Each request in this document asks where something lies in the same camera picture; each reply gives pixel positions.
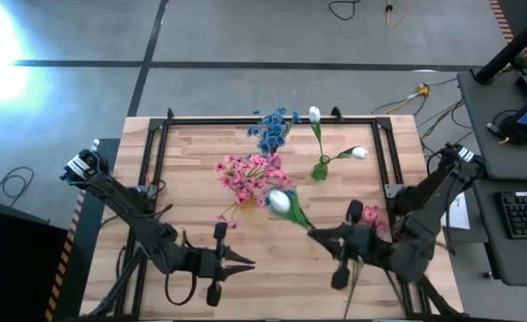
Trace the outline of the black diagonal pole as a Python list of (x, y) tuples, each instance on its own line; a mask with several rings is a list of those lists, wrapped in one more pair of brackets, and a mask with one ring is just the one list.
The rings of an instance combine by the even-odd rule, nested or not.
[(527, 58), (527, 27), (513, 38), (494, 58), (492, 58), (478, 72), (472, 72), (472, 77), (482, 85), (488, 85), (494, 77), (503, 71), (507, 65), (515, 69), (521, 67), (515, 59), (521, 56)]

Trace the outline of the black computer keyboard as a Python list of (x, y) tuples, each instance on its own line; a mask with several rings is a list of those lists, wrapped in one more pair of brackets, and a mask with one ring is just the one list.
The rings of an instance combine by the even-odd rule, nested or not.
[(498, 212), (509, 239), (527, 239), (527, 191), (495, 193)]

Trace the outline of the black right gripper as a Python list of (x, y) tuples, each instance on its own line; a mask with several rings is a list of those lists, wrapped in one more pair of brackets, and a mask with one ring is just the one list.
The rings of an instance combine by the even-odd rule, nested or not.
[(339, 265), (332, 276), (332, 287), (342, 290), (348, 285), (348, 262), (368, 256), (377, 239), (376, 220), (363, 219), (364, 205), (353, 199), (346, 211), (346, 221), (337, 227), (310, 229), (308, 235), (319, 243)]

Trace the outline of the grey desk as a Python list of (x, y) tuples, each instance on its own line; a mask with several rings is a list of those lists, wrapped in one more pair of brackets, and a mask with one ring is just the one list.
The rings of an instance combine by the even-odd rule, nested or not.
[(492, 274), (504, 284), (527, 286), (527, 239), (509, 239), (495, 201), (501, 191), (527, 191), (527, 182), (478, 180), (473, 184), (488, 242)]
[(486, 171), (494, 180), (527, 181), (527, 145), (502, 143), (487, 129), (499, 123), (512, 110), (526, 106), (527, 97), (515, 82), (515, 72), (503, 73), (489, 84), (479, 84), (471, 72), (459, 72), (457, 80), (474, 129), (478, 147), (485, 159)]

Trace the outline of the black metal table frame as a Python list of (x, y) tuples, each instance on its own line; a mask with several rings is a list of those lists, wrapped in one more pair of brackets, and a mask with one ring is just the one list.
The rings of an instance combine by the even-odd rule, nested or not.
[[(166, 147), (166, 186), (158, 202), (163, 220), (195, 246), (213, 247), (216, 217), (231, 212), (233, 196), (219, 183), (214, 166), (227, 155), (256, 151), (256, 140), (246, 134), (253, 123), (252, 116), (177, 116), (154, 136)], [(417, 128), (409, 115), (327, 115), (322, 132), (320, 146), (310, 127), (297, 123), (280, 151), (304, 212), (319, 227), (339, 225), (353, 199), (385, 208), (386, 185), (414, 185), (425, 177)], [(325, 181), (311, 179), (320, 150), (335, 153), (356, 145), (368, 150), (366, 159), (335, 161)], [(399, 284), (376, 267), (361, 271), (354, 291), (335, 290), (331, 277), (337, 263), (301, 227), (254, 205), (233, 215), (239, 225), (227, 233), (225, 243), (255, 267), (223, 283), (216, 307), (206, 303), (209, 280), (192, 281), (179, 272), (165, 276), (147, 264), (134, 271), (124, 305), (113, 309), (106, 322), (402, 318), (436, 312), (418, 285)]]

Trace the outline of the black cabinet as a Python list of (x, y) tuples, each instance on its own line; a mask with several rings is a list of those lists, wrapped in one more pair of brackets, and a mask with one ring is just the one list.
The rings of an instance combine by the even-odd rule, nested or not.
[(67, 232), (0, 204), (0, 322), (43, 322)]

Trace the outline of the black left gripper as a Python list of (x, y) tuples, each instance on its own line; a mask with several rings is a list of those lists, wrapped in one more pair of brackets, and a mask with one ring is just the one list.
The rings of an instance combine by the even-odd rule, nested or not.
[[(219, 304), (222, 293), (220, 283), (224, 281), (222, 267), (224, 253), (226, 260), (248, 265), (254, 264), (253, 260), (238, 254), (230, 246), (225, 247), (224, 238), (226, 237), (226, 231), (227, 223), (217, 222), (214, 230), (214, 239), (216, 240), (216, 248), (214, 250), (193, 247), (187, 237), (187, 233), (183, 231), (181, 247), (185, 250), (185, 256), (183, 263), (176, 270), (191, 273), (191, 289), (183, 301), (175, 302), (174, 305), (182, 306), (191, 300), (196, 291), (197, 280), (199, 278), (211, 279), (211, 284), (207, 291), (206, 303), (211, 307), (216, 307)], [(252, 269), (254, 269), (254, 266), (228, 266), (225, 268), (225, 278)]]

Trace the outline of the green glass vase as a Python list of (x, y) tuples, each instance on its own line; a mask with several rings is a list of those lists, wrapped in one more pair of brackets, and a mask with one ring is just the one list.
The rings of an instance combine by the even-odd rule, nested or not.
[(327, 178), (329, 163), (329, 156), (321, 155), (319, 158), (319, 162), (313, 166), (311, 177), (315, 181), (324, 181)]

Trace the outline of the orange black hazard tape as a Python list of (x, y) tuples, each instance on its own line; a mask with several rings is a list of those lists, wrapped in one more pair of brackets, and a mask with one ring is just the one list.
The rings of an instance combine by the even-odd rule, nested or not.
[(494, 17), (497, 21), (497, 25), (500, 28), (504, 40), (506, 43), (510, 43), (514, 40), (514, 34), (511, 31), (509, 23), (506, 19), (506, 16), (501, 8), (501, 5), (498, 0), (488, 0), (491, 11), (494, 14)]

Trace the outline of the white paper sheet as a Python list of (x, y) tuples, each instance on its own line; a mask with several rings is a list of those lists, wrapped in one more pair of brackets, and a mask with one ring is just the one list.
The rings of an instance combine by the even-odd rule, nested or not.
[(463, 192), (459, 193), (449, 206), (449, 221), (446, 220), (446, 214), (444, 214), (441, 218), (441, 225), (443, 227), (450, 225), (455, 229), (471, 229), (466, 199)]

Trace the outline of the black hazard-striped floor mat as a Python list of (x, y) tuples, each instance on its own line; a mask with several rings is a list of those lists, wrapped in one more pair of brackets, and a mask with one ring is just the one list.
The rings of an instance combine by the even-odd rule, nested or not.
[(104, 208), (104, 203), (90, 193), (78, 192), (72, 221), (58, 259), (55, 281), (49, 287), (43, 322), (76, 318), (81, 313)]

